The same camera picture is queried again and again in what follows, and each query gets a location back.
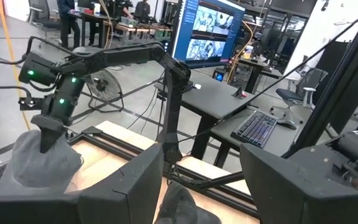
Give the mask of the large monitor blue screen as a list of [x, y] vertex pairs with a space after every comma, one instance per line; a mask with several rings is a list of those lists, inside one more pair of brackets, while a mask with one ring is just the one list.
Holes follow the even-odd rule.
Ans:
[[180, 0], [170, 53], [191, 68], [224, 65], [232, 57], [246, 9], [233, 0]]

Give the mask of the blue-grey denim cap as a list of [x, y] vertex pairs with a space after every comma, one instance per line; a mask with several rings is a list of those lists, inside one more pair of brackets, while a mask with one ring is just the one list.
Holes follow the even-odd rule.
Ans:
[[45, 153], [40, 152], [41, 132], [22, 133], [0, 179], [0, 195], [63, 194], [83, 164], [62, 136]]

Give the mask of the black office chair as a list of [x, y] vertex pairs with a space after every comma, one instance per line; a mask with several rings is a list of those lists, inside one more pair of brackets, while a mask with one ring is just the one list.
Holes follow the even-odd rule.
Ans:
[[50, 8], [47, 0], [28, 0], [29, 15], [27, 22], [39, 28], [44, 37], [48, 37], [48, 33], [56, 31], [61, 28], [61, 23], [58, 18], [53, 18], [50, 14]]

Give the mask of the light grey desk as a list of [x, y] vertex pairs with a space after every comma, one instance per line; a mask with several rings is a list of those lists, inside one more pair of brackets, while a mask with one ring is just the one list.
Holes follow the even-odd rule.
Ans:
[[[248, 109], [241, 111], [237, 115], [229, 118], [228, 120], [220, 123], [211, 130], [212, 136], [217, 139], [221, 145], [218, 151], [218, 154], [215, 158], [214, 165], [216, 167], [222, 168], [226, 164], [226, 158], [231, 149], [238, 151], [241, 144], [240, 141], [231, 137], [231, 132], [238, 126], [240, 123], [248, 117], [253, 111], [261, 111], [265, 114], [269, 114], [269, 109], [271, 106], [283, 106], [284, 102], [278, 100], [272, 96], [261, 95], [255, 99]], [[296, 105], [291, 108], [292, 118], [295, 119], [297, 129], [291, 130], [283, 126], [276, 126], [273, 129], [272, 134], [267, 139], [267, 143], [264, 146], [264, 150], [271, 152], [277, 156], [282, 156], [287, 152], [290, 146], [298, 138], [303, 126], [306, 124], [308, 118], [311, 115], [311, 109], [307, 106]]]

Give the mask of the dark grey desk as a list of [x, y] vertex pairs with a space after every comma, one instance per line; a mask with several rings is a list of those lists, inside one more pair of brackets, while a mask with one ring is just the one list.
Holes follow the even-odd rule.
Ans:
[[233, 111], [243, 110], [255, 95], [247, 92], [244, 99], [236, 98], [233, 94], [237, 88], [195, 70], [191, 71], [190, 80], [200, 84], [201, 88], [184, 93], [181, 105], [201, 116], [191, 155], [202, 160], [210, 136], [209, 128]]

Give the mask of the grey mesh office chair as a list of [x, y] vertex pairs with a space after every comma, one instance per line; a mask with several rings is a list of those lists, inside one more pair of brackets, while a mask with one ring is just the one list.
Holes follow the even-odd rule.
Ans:
[[303, 75], [296, 83], [295, 91], [289, 89], [278, 88], [276, 94], [283, 100], [287, 107], [272, 106], [269, 113], [275, 116], [275, 112], [281, 111], [283, 114], [278, 119], [289, 119], [295, 122], [295, 115], [291, 111], [292, 107], [302, 106], [314, 108], [313, 93], [316, 92], [318, 85], [325, 79], [328, 72], [312, 68]]

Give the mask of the small black box blue light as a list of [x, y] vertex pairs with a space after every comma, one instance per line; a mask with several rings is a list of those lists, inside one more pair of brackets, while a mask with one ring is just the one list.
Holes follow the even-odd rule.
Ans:
[[212, 78], [217, 80], [217, 81], [219, 81], [219, 82], [222, 82], [223, 79], [224, 79], [225, 74], [226, 74], [225, 69], [223, 69], [223, 68], [215, 68]]

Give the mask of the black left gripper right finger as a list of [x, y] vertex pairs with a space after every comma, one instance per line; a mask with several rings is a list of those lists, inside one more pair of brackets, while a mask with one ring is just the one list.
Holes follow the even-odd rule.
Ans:
[[244, 144], [242, 173], [262, 224], [358, 224], [358, 190]]

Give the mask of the black floor fan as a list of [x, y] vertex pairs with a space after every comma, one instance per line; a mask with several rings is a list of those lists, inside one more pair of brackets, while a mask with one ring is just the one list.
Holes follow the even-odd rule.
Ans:
[[[91, 83], [87, 84], [91, 99], [89, 108], [100, 113], [121, 112], [124, 109], [122, 88], [117, 78], [107, 69], [100, 70], [90, 75]], [[108, 103], [121, 102], [121, 107], [115, 110], [104, 111], [101, 108]]]

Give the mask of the red and black desk object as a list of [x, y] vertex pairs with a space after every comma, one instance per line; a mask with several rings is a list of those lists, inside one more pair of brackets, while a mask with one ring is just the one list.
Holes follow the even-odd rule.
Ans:
[[247, 93], [242, 89], [242, 87], [240, 86], [233, 94], [233, 97], [238, 98], [238, 99], [244, 99], [247, 97]]

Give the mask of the black desk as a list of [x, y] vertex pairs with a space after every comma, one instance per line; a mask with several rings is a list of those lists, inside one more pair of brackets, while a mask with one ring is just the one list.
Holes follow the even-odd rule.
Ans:
[[257, 90], [257, 85], [259, 84], [259, 76], [265, 75], [270, 78], [280, 79], [283, 77], [283, 74], [275, 69], [270, 68], [269, 71], [264, 70], [265, 67], [267, 67], [266, 64], [263, 63], [261, 60], [254, 60], [254, 59], [237, 59], [237, 64], [240, 65], [248, 65], [251, 67], [251, 73], [250, 77], [246, 83], [246, 86], [244, 87], [245, 91], [248, 93], [254, 94]]

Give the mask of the black keyboard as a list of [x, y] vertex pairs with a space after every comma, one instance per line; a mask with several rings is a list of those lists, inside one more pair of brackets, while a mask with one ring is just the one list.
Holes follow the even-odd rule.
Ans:
[[262, 149], [273, 133], [276, 124], [276, 118], [254, 111], [232, 131], [231, 137]]

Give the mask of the grey metal machine part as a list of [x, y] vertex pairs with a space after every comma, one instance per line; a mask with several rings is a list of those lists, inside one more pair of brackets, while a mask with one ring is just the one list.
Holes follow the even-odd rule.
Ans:
[[326, 179], [358, 190], [358, 131], [305, 147], [288, 159]]

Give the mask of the grey computer mouse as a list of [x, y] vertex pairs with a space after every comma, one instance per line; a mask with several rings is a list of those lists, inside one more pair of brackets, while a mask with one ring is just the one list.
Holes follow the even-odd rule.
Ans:
[[294, 121], [289, 120], [289, 119], [277, 119], [277, 124], [286, 127], [288, 129], [292, 129], [292, 130], [296, 130], [297, 129], [297, 125], [295, 124]]

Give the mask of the yellow bottle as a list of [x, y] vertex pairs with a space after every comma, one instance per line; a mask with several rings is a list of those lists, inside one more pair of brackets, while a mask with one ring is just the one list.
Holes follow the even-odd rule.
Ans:
[[247, 45], [244, 50], [244, 53], [242, 54], [242, 58], [246, 60], [250, 60], [252, 58], [253, 51], [254, 51], [254, 46]]

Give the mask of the dark charcoal denim cap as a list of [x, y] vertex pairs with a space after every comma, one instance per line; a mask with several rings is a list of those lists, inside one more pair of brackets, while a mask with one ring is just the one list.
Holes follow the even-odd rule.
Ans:
[[198, 207], [178, 182], [169, 183], [154, 224], [222, 224], [215, 214]]

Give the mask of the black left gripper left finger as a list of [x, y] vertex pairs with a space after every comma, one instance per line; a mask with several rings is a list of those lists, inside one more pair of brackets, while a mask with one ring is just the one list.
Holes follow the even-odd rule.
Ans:
[[162, 172], [163, 151], [153, 144], [82, 191], [0, 196], [0, 224], [152, 224]]

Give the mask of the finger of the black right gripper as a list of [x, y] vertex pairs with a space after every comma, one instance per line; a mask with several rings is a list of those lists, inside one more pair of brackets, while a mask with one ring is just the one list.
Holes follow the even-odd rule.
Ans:
[[41, 142], [40, 142], [41, 153], [46, 153], [65, 132], [65, 128], [63, 126], [51, 126], [46, 128], [40, 128], [40, 130], [41, 130]]

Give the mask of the person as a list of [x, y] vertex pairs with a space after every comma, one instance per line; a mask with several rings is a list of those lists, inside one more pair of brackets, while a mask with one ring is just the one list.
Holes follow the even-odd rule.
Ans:
[[63, 48], [68, 48], [68, 35], [71, 30], [74, 32], [73, 48], [80, 46], [80, 28], [76, 18], [71, 14], [75, 12], [74, 0], [57, 0], [58, 13], [61, 22], [60, 40]]
[[141, 0], [136, 4], [134, 15], [139, 20], [139, 22], [146, 23], [149, 19], [150, 14], [150, 5], [147, 2], [148, 0]]

